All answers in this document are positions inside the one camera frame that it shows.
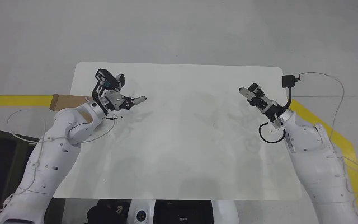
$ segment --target concrete floor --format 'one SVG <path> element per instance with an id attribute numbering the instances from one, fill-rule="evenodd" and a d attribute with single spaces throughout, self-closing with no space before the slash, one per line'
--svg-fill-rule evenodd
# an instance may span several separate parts
<path id="1" fill-rule="evenodd" d="M 81 61 L 277 66 L 285 74 L 335 75 L 346 89 L 336 129 L 357 148 L 358 2 L 355 0 L 12 0 L 0 2 L 2 95 L 68 94 Z M 293 90 L 331 124 L 340 85 L 309 74 Z M 0 129 L 18 108 L 0 108 Z M 14 131 L 38 137 L 39 115 Z M 69 200 L 63 223 L 84 222 L 88 200 Z M 294 202 L 237 202 L 242 223 L 317 223 L 305 195 Z"/>

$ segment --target yellow line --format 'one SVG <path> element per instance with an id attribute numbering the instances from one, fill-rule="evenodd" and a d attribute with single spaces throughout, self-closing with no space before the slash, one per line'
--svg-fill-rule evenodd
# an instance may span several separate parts
<path id="1" fill-rule="evenodd" d="M 0 106 L 46 106 L 51 104 L 52 96 L 0 96 Z"/>
<path id="2" fill-rule="evenodd" d="M 332 128 L 326 124 L 324 121 L 319 119 L 316 115 L 311 113 L 309 110 L 307 110 L 304 106 L 299 104 L 296 100 L 292 99 L 292 103 L 290 105 L 290 109 L 296 111 L 296 113 L 307 122 L 310 122 L 311 124 L 317 124 L 320 123 L 324 126 L 326 129 L 328 136 L 331 134 Z M 341 134 L 333 131 L 332 143 L 334 143 L 337 147 L 339 147 L 342 151 L 343 156 L 357 162 L 356 154 L 354 152 L 353 145 L 350 141 L 348 141 L 345 137 L 343 137 Z M 355 169 L 358 169 L 358 166 L 355 165 L 353 162 L 345 159 L 345 163 Z M 358 192 L 358 172 L 352 170 L 351 168 L 347 167 L 347 172 L 349 175 L 349 179 L 351 181 L 351 185 L 353 188 L 353 192 Z"/>

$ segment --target wire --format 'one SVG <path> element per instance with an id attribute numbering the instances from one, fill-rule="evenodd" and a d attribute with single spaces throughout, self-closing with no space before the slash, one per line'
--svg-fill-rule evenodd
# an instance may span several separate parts
<path id="1" fill-rule="evenodd" d="M 18 113 L 18 112 L 20 112 L 20 111 L 25 111 L 25 110 L 29 111 L 29 109 L 22 109 L 22 110 L 18 110 L 18 111 L 16 111 L 16 112 L 12 113 L 12 114 L 8 117 L 8 119 L 7 119 L 7 121 L 6 121 L 6 126 L 8 125 L 9 119 L 10 119 L 10 117 L 11 117 L 13 114 Z M 0 210 L 0 212 L 2 212 L 2 211 L 5 209 L 6 205 L 8 205 L 8 204 L 10 203 L 10 201 L 11 201 L 11 199 L 12 199 L 12 197 L 13 197 L 14 195 L 20 195 L 20 194 L 22 194 L 22 193 L 28 191 L 28 190 L 32 187 L 32 185 L 34 184 L 34 182 L 35 182 L 35 180 L 36 180 L 36 171 L 37 171 L 37 168 L 38 168 L 39 165 L 40 165 L 40 159 L 41 159 L 41 155 L 42 155 L 43 149 L 44 149 L 45 133 L 46 133 L 46 121 L 45 121 L 44 118 L 42 118 L 42 120 L 43 120 L 43 122 L 44 122 L 44 131 L 43 131 L 43 137 L 42 137 L 42 141 L 41 141 L 41 148 L 40 148 L 39 156 L 37 157 L 37 161 L 36 161 L 34 164 L 32 164 L 32 165 L 34 166 L 34 168 L 35 168 L 35 169 L 34 169 L 34 178 L 32 179 L 31 183 L 29 184 L 29 186 L 28 186 L 26 189 L 24 189 L 23 191 L 21 191 L 21 192 L 19 192 L 19 193 L 10 194 L 9 197 L 7 197 L 7 199 L 6 199 L 5 202 L 3 203 L 3 207 L 2 207 L 2 209 Z M 10 132 L 10 133 L 11 133 L 13 136 L 15 136 L 16 138 L 19 138 L 19 139 L 24 140 L 24 141 L 29 141 L 29 140 L 23 139 L 23 138 L 21 138 L 21 137 L 15 135 L 15 134 L 12 133 L 12 132 Z"/>
<path id="2" fill-rule="evenodd" d="M 23 141 L 25 141 L 25 142 L 30 142 L 30 143 L 35 143 L 35 144 L 37 144 L 37 143 L 44 143 L 44 142 L 52 142 L 53 140 L 56 140 L 56 139 L 60 139 L 60 138 L 66 138 L 65 136 L 64 137 L 58 137 L 58 138 L 51 138 L 51 139 L 49 139 L 48 141 L 45 141 L 44 139 L 42 140 L 42 141 L 31 141 L 31 140 L 27 140 L 27 139 L 24 139 L 24 138 L 22 138 L 22 137 L 20 137 L 20 136 L 18 136 L 17 134 L 14 134 L 14 132 L 9 128 L 9 120 L 10 120 L 10 118 L 14 115 L 14 114 L 16 114 L 16 113 L 18 113 L 18 112 L 21 112 L 21 111 L 30 111 L 30 109 L 22 109 L 22 110 L 18 110 L 18 111 L 15 111 L 14 113 L 12 113 L 12 114 L 10 114 L 10 116 L 7 118 L 7 121 L 6 121 L 6 127 L 7 127 L 7 130 L 10 132 L 10 134 L 12 134 L 14 137 L 16 137 L 16 138 L 18 138 L 18 139 L 21 139 L 21 140 L 23 140 Z M 44 124 L 45 124 L 45 129 L 44 129 L 44 134 L 46 133 L 46 122 L 45 122 L 45 120 L 44 120 L 44 118 L 42 118 L 42 120 L 43 120 L 43 122 L 44 122 Z"/>
<path id="3" fill-rule="evenodd" d="M 342 102 L 343 102 L 343 98 L 345 97 L 345 88 L 344 88 L 342 82 L 339 81 L 335 76 L 331 76 L 331 75 L 329 75 L 329 74 L 324 74 L 324 73 L 320 73 L 320 72 L 303 72 L 303 73 L 301 73 L 301 74 L 298 75 L 298 80 L 301 79 L 301 75 L 303 75 L 303 74 L 309 74 L 309 73 L 312 73 L 312 74 L 322 74 L 322 75 L 327 76 L 327 77 L 329 77 L 329 78 L 333 78 L 334 80 L 336 80 L 336 81 L 342 86 L 342 97 L 341 97 L 341 101 L 340 101 L 340 103 L 338 104 L 338 107 L 337 107 L 337 109 L 336 109 L 335 115 L 334 115 L 334 117 L 333 117 L 332 130 L 331 130 L 331 134 L 329 135 L 329 140 L 331 140 L 333 131 L 334 131 L 334 129 L 335 129 L 335 121 L 336 121 L 337 112 L 338 112 L 338 110 L 339 110 L 340 107 L 341 107 L 341 104 L 342 104 Z"/>
<path id="4" fill-rule="evenodd" d="M 111 127 L 106 133 L 104 133 L 103 135 L 101 135 L 101 136 L 99 136 L 99 137 L 97 137 L 97 138 L 94 138 L 94 139 L 91 139 L 91 140 L 88 140 L 88 141 L 79 142 L 79 143 L 93 142 L 94 140 L 97 140 L 97 139 L 99 139 L 99 138 L 102 138 L 103 136 L 105 136 L 106 134 L 108 134 L 108 133 L 114 128 L 114 126 L 116 125 L 116 120 L 117 120 L 117 118 L 113 115 L 112 120 L 113 120 L 113 125 L 112 125 L 112 127 Z"/>
<path id="5" fill-rule="evenodd" d="M 269 144 L 275 144 L 275 143 L 281 142 L 281 141 L 285 138 L 285 136 L 286 136 L 286 130 L 283 131 L 284 134 L 283 134 L 282 137 L 281 137 L 279 140 L 277 140 L 277 141 L 270 142 L 270 141 L 268 141 L 268 140 L 266 140 L 266 139 L 263 138 L 263 136 L 262 136 L 262 134 L 261 134 L 261 128 L 262 128 L 263 126 L 265 126 L 265 125 L 268 125 L 268 124 L 269 124 L 269 123 L 266 122 L 266 123 L 261 124 L 261 125 L 258 127 L 258 134 L 260 135 L 261 139 L 262 139 L 264 142 L 269 143 Z"/>
<path id="6" fill-rule="evenodd" d="M 289 89 L 289 99 L 288 99 L 287 103 L 285 104 L 285 106 L 282 108 L 283 112 L 285 112 L 289 108 L 289 106 L 291 105 L 291 102 L 292 102 L 292 88 L 289 87 L 288 89 Z"/>

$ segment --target white table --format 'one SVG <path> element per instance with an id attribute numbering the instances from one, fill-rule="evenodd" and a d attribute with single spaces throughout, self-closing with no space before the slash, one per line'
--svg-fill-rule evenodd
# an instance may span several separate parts
<path id="1" fill-rule="evenodd" d="M 76 66 L 71 95 L 91 95 L 99 68 L 125 75 L 122 94 L 148 99 L 121 111 L 123 119 L 108 135 L 82 144 L 56 198 L 300 197 L 284 143 L 260 140 L 258 126 L 267 118 L 238 93 L 257 82 L 266 96 L 284 105 L 280 68 L 85 62 Z"/>

